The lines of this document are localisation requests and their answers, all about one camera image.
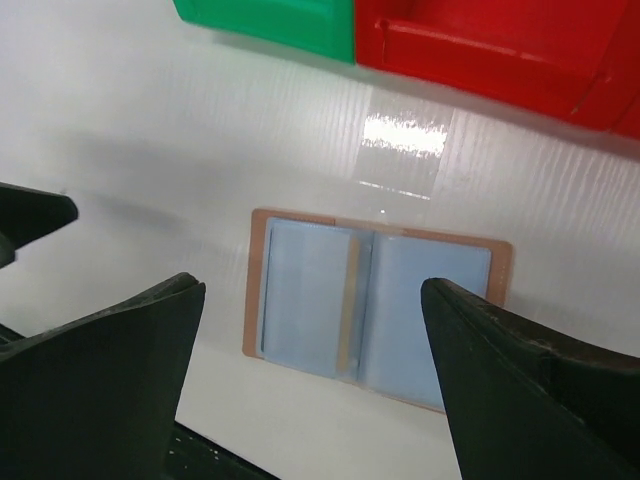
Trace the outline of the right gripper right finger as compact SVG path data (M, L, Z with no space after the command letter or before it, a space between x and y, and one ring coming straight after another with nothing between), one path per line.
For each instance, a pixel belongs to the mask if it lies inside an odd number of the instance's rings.
M465 479L635 479L639 361L425 281L421 305Z

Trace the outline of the tan leather card holder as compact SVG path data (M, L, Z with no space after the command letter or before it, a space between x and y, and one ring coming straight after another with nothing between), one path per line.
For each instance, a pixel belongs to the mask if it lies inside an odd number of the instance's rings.
M421 286L445 278L503 305L513 257L502 240L258 208L243 353L440 411Z

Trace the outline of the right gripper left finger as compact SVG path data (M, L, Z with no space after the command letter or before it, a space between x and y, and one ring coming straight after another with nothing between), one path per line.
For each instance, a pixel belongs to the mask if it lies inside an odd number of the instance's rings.
M175 275L1 348L5 479L157 479L205 303Z

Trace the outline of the red double plastic bin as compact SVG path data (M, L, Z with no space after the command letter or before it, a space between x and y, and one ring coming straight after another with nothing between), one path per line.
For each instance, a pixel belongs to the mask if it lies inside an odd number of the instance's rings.
M358 64L639 136L639 4L357 1Z

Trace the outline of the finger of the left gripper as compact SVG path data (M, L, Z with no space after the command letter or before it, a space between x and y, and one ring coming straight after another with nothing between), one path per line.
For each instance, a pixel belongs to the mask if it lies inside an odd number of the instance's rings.
M76 204L66 195L1 184L1 267L17 251L78 219Z

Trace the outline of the green plastic bin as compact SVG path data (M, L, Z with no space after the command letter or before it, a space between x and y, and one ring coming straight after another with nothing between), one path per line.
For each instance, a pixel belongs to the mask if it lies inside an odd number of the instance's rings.
M354 3L343 0L175 0L190 24L355 62Z

